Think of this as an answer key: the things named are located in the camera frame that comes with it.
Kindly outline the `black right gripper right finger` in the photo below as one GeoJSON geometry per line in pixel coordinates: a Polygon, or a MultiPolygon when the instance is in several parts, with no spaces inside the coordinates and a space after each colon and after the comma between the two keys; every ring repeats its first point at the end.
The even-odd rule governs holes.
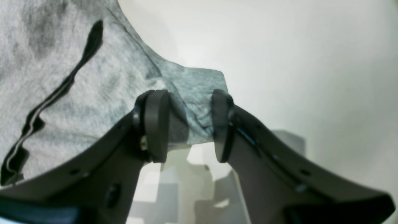
{"type": "Polygon", "coordinates": [[[211,96],[215,154],[238,174],[252,224],[382,224],[390,194],[319,167],[284,144],[216,89],[211,96]]]}

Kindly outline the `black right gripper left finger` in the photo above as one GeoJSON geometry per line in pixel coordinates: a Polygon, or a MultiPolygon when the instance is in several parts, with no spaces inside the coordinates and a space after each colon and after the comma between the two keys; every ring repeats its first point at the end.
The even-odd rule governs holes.
{"type": "Polygon", "coordinates": [[[1,223],[125,224],[141,169],[166,161],[168,132],[169,92],[145,92],[89,149],[1,190],[1,223]]]}

